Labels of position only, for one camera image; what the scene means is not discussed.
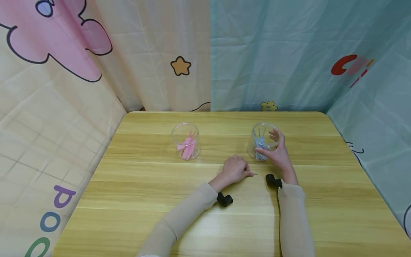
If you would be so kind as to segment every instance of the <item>cream curtain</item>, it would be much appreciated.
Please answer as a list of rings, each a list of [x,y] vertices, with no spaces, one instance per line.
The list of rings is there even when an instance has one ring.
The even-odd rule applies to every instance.
[[[113,43],[113,52],[99,63],[127,111],[210,109],[208,1],[98,0],[88,5],[88,16],[101,21]],[[177,73],[171,65],[176,60]],[[186,69],[184,63],[191,66]]]
[[[0,255],[51,256],[127,111],[210,109],[208,1],[0,0],[0,67]]]

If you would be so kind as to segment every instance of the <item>clear plastic cup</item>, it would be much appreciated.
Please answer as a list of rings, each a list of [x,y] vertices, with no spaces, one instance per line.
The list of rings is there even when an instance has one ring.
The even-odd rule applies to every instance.
[[[257,123],[251,130],[251,137],[247,145],[247,153],[250,157],[258,160],[265,161],[268,158],[264,155],[256,153],[255,148],[262,148],[268,151],[273,151],[278,145],[279,138],[270,137],[269,133],[273,129],[277,129],[273,124],[270,123]]]
[[[183,160],[192,160],[200,154],[200,132],[193,123],[180,123],[171,131],[175,149]]]

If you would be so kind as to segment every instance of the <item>right hand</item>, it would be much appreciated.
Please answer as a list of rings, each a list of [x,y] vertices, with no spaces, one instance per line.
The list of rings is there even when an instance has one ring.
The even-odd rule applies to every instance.
[[[274,165],[281,169],[285,183],[298,185],[297,175],[293,165],[291,164],[287,147],[285,146],[284,134],[278,129],[273,129],[270,131],[270,138],[278,142],[277,148],[274,151],[256,148],[256,152],[267,156],[267,158],[270,159]]]

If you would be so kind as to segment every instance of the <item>left hand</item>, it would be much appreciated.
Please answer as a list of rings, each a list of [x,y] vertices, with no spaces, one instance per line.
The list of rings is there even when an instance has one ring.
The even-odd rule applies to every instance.
[[[242,181],[246,177],[252,177],[248,162],[241,156],[234,155],[224,163],[223,171],[209,182],[210,186],[218,193],[226,186]]]

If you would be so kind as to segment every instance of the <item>curtain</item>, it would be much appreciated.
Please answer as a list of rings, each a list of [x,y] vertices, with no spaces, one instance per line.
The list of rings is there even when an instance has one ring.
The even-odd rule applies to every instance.
[[[410,31],[328,115],[411,238]]]
[[[88,2],[114,45],[100,63],[127,111],[210,110],[208,1]]]
[[[0,0],[0,253],[51,256],[127,111],[210,110],[208,1]]]
[[[211,109],[327,112],[368,76],[410,10],[401,0],[211,0]]]

